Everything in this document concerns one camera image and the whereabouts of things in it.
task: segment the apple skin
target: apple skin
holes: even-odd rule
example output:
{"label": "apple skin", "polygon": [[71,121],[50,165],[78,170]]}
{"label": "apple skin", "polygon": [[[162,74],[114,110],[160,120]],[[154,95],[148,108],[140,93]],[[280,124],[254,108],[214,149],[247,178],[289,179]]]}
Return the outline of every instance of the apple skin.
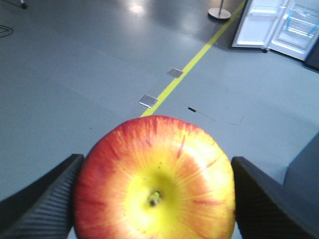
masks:
{"label": "apple skin", "polygon": [[89,152],[74,214],[79,239],[229,239],[230,161],[193,124],[166,116],[129,120]]}

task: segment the cable on floor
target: cable on floor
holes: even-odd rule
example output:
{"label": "cable on floor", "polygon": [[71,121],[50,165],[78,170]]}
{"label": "cable on floor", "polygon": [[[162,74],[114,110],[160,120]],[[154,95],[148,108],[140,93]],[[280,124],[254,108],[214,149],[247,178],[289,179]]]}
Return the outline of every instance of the cable on floor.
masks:
{"label": "cable on floor", "polygon": [[13,33],[13,29],[8,26],[0,25],[0,38],[9,36]]}

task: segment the apple stem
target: apple stem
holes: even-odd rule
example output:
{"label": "apple stem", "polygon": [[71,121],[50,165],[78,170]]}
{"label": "apple stem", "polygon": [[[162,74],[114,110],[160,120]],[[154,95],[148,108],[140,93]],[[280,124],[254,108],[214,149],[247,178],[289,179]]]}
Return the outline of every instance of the apple stem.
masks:
{"label": "apple stem", "polygon": [[154,191],[151,193],[149,196],[149,203],[151,207],[157,206],[157,204],[160,201],[160,192],[159,191]]}

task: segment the gray wall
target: gray wall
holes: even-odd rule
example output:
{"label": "gray wall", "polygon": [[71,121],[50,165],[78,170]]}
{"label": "gray wall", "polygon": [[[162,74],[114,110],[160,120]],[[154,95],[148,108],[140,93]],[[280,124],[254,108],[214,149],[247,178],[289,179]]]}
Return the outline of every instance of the gray wall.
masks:
{"label": "gray wall", "polygon": [[289,165],[284,186],[319,205],[319,132]]}

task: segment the yellow line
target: yellow line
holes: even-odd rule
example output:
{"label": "yellow line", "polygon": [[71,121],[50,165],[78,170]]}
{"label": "yellow line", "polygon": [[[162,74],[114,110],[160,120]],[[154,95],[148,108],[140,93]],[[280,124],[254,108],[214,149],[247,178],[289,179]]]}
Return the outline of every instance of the yellow line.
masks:
{"label": "yellow line", "polygon": [[191,59],[191,61],[183,68],[183,74],[179,78],[175,78],[172,82],[162,91],[158,97],[158,102],[150,109],[146,109],[141,117],[150,116],[158,109],[163,101],[170,95],[176,86],[184,79],[184,77],[191,71],[197,62],[206,54],[206,52],[214,45],[214,43],[225,32],[229,25],[238,17],[239,11],[243,8],[245,1],[243,1],[236,10],[232,13],[231,18],[220,28],[220,30],[203,46],[203,48]]}

